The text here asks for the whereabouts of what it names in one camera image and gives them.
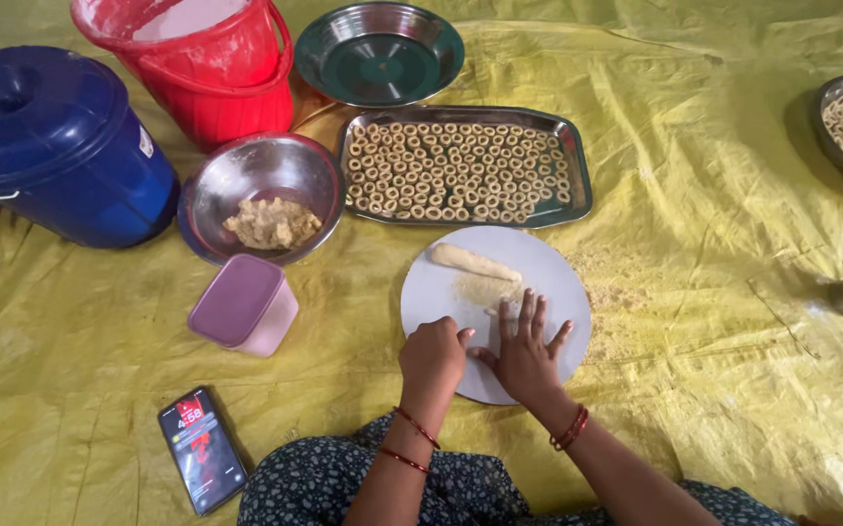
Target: bangle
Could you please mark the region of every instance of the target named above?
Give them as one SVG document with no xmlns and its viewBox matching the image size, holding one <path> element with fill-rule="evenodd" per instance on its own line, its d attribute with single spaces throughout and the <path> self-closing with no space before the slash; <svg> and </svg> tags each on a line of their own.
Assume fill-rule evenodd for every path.
<svg viewBox="0 0 843 526">
<path fill-rule="evenodd" d="M 574 417 L 574 421 L 571 422 L 570 427 L 568 427 L 568 431 L 565 432 L 561 438 L 556 439 L 554 436 L 549 436 L 548 443 L 555 448 L 555 451 L 568 449 L 571 443 L 578 438 L 580 432 L 584 430 L 584 426 L 587 425 L 587 418 L 589 416 L 590 412 L 587 408 L 584 407 L 582 403 L 579 403 L 578 415 Z"/>
<path fill-rule="evenodd" d="M 408 413 L 406 413 L 403 408 L 395 407 L 393 405 L 392 410 L 401 414 L 404 419 L 408 420 L 408 423 L 411 424 L 412 426 L 414 426 L 419 431 L 419 433 L 423 434 L 424 437 L 428 439 L 428 442 L 432 443 L 432 445 L 435 446 L 435 449 L 441 448 L 438 444 L 438 441 L 435 440 L 435 437 L 430 436 L 428 434 L 428 432 L 425 431 L 424 428 L 421 425 L 419 425 L 411 416 L 409 416 Z"/>
<path fill-rule="evenodd" d="M 399 455 L 398 453 L 392 451 L 392 449 L 386 449 L 386 448 L 383 448 L 382 446 L 380 446 L 380 452 L 385 454 L 385 455 L 389 455 L 390 457 L 392 457 L 395 460 L 399 460 L 400 462 L 404 462 L 405 464 L 419 470 L 420 472 L 423 472 L 425 474 L 431 474 L 431 470 L 429 470 L 428 468 L 422 466 L 421 464 L 417 464 L 417 463 L 415 463 L 411 460 L 408 460 L 407 458 L 403 457 L 402 455 Z"/>
</svg>

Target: rectangular steel tray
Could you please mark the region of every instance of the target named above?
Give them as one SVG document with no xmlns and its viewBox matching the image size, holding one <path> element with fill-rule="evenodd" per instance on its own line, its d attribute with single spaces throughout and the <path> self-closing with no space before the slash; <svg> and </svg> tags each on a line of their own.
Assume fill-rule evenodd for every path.
<svg viewBox="0 0 843 526">
<path fill-rule="evenodd" d="M 363 112 L 350 119 L 340 130 L 337 141 L 341 169 L 346 172 L 346 162 L 349 159 L 348 147 L 352 138 L 353 126 L 367 126 L 372 123 L 388 125 L 391 123 L 457 123 L 481 125 L 518 125 L 534 128 L 558 137 L 565 160 L 568 161 L 568 173 L 571 177 L 571 202 L 561 204 L 552 199 L 536 205 L 536 211 L 529 216 L 525 223 L 500 223 L 493 221 L 442 221 L 430 219 L 397 219 L 384 217 L 370 211 L 357 209 L 353 205 L 346 205 L 358 216 L 375 219 L 382 223 L 397 225 L 495 225 L 512 226 L 514 228 L 542 228 L 544 226 L 560 225 L 577 221 L 587 215 L 594 204 L 591 194 L 590 177 L 587 174 L 587 163 L 584 161 L 584 149 L 580 143 L 578 128 L 568 119 L 549 113 L 536 112 L 526 108 L 510 108 L 505 106 L 405 106 Z"/>
</svg>

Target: dough log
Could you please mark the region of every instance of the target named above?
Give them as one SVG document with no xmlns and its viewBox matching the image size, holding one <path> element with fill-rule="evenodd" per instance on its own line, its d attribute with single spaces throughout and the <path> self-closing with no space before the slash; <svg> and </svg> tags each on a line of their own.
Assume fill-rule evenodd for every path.
<svg viewBox="0 0 843 526">
<path fill-rule="evenodd" d="M 490 276 L 511 282 L 522 281 L 522 275 L 487 257 L 474 254 L 452 244 L 437 244 L 431 249 L 431 260 L 439 265 L 462 269 L 474 274 Z"/>
</svg>

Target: yellow tarp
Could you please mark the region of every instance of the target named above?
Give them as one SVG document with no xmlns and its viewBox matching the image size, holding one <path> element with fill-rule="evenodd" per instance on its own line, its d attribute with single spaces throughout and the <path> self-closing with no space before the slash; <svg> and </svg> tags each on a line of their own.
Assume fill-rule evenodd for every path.
<svg viewBox="0 0 843 526">
<path fill-rule="evenodd" d="M 294 36 L 340 4 L 278 2 Z M 594 209 L 536 232 L 593 302 L 568 390 L 672 477 L 843 524 L 843 318 L 816 296 L 843 278 L 843 177 L 808 119 L 813 90 L 843 74 L 843 0 L 422 4 L 466 46 L 460 77 L 431 102 L 556 113 L 583 137 Z M 182 178 L 202 159 L 77 33 L 65 0 L 0 0 L 0 47 L 18 44 L 111 66 Z M 299 121 L 324 104 L 295 91 Z M 300 131 L 333 148 L 351 114 Z M 345 214 L 287 267 L 301 311 L 259 359 L 187 330 L 217 269 L 174 226 L 88 250 L 0 208 L 0 524 L 194 522 L 155 415 L 197 384 L 217 389 L 254 460 L 386 412 L 402 281 L 447 232 Z M 594 501 L 520 408 L 455 400 L 441 443 L 504 460 L 537 512 Z M 204 523 L 232 523 L 237 506 Z"/>
</svg>

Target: blue container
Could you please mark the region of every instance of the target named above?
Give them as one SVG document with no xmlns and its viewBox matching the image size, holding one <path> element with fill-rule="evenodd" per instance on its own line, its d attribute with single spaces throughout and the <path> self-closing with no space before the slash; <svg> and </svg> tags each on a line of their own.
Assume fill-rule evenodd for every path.
<svg viewBox="0 0 843 526">
<path fill-rule="evenodd" d="M 98 62 L 58 48 L 0 50 L 0 204 L 65 238 L 119 248 L 165 230 L 180 185 Z"/>
</svg>

